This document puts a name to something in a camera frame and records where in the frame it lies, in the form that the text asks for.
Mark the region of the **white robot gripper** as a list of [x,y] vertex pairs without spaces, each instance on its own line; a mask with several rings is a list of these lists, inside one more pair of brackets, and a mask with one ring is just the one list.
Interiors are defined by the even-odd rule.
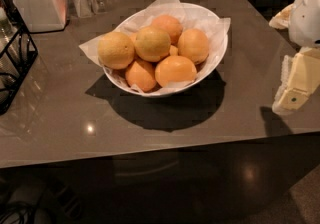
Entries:
[[295,0],[269,21],[275,29],[288,29],[292,42],[302,46],[293,57],[284,56],[281,85],[272,111],[289,115],[299,110],[320,86],[320,0]]

